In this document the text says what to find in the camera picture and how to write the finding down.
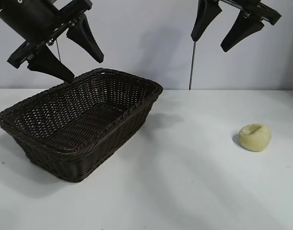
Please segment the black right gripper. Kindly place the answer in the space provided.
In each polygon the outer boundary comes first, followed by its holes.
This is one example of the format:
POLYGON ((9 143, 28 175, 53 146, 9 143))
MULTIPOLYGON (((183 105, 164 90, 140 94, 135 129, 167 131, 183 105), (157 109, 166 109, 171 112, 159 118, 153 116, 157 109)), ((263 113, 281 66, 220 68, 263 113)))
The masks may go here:
MULTIPOLYGON (((227 52, 246 37, 260 31, 266 20, 275 25, 281 15, 260 0, 223 0, 240 9, 232 28, 223 39, 221 48, 227 52)), ((198 41, 209 24, 222 12, 218 0, 198 0, 197 16, 191 33, 193 41, 198 41)))

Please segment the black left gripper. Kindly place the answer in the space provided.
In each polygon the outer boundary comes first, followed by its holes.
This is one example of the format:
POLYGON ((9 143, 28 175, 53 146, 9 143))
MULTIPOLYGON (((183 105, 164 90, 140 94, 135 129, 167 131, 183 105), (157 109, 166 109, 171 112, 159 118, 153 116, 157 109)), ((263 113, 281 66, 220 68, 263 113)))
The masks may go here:
POLYGON ((0 19, 25 39, 8 58, 15 68, 27 61, 30 71, 51 75, 72 83, 74 74, 48 46, 66 32, 66 37, 83 48, 98 63, 104 60, 89 26, 86 11, 90 0, 72 0, 60 10, 52 0, 0 0, 0 19))

